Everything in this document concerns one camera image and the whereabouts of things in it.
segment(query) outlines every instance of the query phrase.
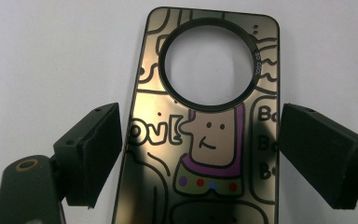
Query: metal plate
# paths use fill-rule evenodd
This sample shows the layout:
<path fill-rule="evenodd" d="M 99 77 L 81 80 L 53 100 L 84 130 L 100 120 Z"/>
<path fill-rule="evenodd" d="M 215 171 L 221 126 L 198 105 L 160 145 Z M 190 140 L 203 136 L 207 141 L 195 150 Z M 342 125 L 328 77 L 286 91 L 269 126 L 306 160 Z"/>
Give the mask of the metal plate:
<path fill-rule="evenodd" d="M 251 83 L 222 105 L 179 95 L 165 74 L 170 44 L 193 27 L 237 34 Z M 154 9 L 145 30 L 113 222 L 277 223 L 279 26 L 271 17 Z"/>

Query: colored dot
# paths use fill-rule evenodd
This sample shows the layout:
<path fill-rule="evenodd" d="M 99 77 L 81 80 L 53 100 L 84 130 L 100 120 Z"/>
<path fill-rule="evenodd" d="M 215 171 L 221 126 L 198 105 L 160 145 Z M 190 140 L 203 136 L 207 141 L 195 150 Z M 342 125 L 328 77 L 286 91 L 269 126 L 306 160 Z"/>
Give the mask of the colored dot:
<path fill-rule="evenodd" d="M 208 188 L 209 188 L 209 189 L 217 189 L 217 184 L 216 184 L 216 182 L 211 182 L 211 183 L 209 183 L 209 184 L 208 184 Z"/>
<path fill-rule="evenodd" d="M 205 181 L 203 179 L 197 180 L 197 186 L 202 187 L 205 184 Z"/>
<path fill-rule="evenodd" d="M 236 183 L 231 183 L 231 184 L 229 184 L 229 190 L 231 190 L 231 191 L 235 191 L 235 190 L 237 190 L 237 184 Z"/>
<path fill-rule="evenodd" d="M 179 178 L 179 185 L 184 187 L 187 184 L 187 178 L 185 176 L 181 176 Z"/>

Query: red dot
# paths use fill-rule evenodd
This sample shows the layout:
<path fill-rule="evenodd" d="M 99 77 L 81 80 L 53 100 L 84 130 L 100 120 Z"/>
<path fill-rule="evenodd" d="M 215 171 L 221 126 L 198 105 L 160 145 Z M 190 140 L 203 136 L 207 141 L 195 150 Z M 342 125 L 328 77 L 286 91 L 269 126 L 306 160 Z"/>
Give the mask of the red dot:
<path fill-rule="evenodd" d="M 205 184 L 205 181 L 203 179 L 197 180 L 197 186 L 202 187 Z"/>
<path fill-rule="evenodd" d="M 231 184 L 229 184 L 229 189 L 230 189 L 231 191 L 237 190 L 237 184 L 236 184 L 236 183 L 231 183 Z"/>

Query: black ring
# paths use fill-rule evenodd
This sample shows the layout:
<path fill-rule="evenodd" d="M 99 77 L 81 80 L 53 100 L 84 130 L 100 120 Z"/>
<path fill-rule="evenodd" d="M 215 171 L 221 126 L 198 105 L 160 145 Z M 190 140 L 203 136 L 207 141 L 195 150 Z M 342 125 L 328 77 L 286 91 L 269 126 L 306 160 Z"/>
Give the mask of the black ring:
<path fill-rule="evenodd" d="M 167 74 L 165 73 L 165 57 L 167 56 L 168 48 L 170 47 L 173 40 L 175 40 L 176 37 L 178 37 L 180 34 L 182 34 L 184 31 L 187 31 L 189 29 L 203 26 L 203 25 L 212 25 L 212 26 L 218 26 L 225 29 L 228 29 L 229 31 L 233 32 L 237 36 L 239 36 L 243 42 L 248 46 L 249 50 L 251 51 L 253 61 L 254 61 L 254 73 L 252 76 L 252 80 L 249 83 L 248 87 L 239 95 L 237 98 L 235 98 L 232 101 L 229 101 L 227 103 L 221 104 L 221 105 L 199 105 L 194 102 L 191 102 L 181 96 L 171 85 L 170 81 L 167 78 Z M 196 19 L 193 21 L 188 21 L 179 27 L 177 27 L 175 30 L 172 31 L 166 38 L 164 44 L 161 47 L 161 51 L 159 52 L 158 57 L 158 70 L 159 70 L 159 76 L 162 81 L 162 84 L 164 85 L 167 92 L 178 102 L 180 102 L 183 105 L 188 106 L 191 109 L 204 111 L 204 112 L 218 112 L 230 109 L 234 107 L 235 105 L 240 104 L 255 88 L 257 85 L 258 79 L 260 76 L 256 76 L 255 73 L 257 71 L 257 66 L 261 66 L 261 58 L 260 58 L 260 52 L 257 48 L 257 45 L 255 44 L 254 40 L 251 38 L 251 36 L 246 33 L 240 26 L 236 25 L 233 22 L 225 21 L 222 19 L 217 18 L 202 18 L 202 19 Z"/>

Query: circular camera hole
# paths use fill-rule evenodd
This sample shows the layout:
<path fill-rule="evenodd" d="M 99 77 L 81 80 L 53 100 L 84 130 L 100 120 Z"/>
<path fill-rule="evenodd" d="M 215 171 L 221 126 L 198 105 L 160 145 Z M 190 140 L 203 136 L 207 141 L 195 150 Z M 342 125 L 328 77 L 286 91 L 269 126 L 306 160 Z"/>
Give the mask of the circular camera hole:
<path fill-rule="evenodd" d="M 177 36 L 168 48 L 165 73 L 182 97 L 199 105 L 222 105 L 239 97 L 253 76 L 253 58 L 233 32 L 211 25 Z"/>

